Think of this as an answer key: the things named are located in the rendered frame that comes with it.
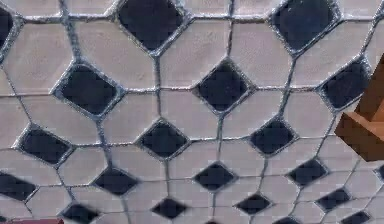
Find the brown wooden furniture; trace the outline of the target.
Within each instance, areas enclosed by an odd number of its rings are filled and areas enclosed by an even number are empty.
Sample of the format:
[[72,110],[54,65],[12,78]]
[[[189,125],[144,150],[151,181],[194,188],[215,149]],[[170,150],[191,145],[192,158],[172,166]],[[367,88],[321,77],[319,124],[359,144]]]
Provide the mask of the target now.
[[366,162],[384,161],[384,54],[353,112],[344,112],[335,134]]

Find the dark red flat object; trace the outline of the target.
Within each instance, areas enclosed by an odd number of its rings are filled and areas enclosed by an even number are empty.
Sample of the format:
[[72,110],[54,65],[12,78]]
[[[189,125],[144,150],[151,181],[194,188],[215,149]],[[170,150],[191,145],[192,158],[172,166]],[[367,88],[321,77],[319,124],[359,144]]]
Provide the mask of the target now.
[[25,219],[0,222],[0,224],[64,224],[62,219]]

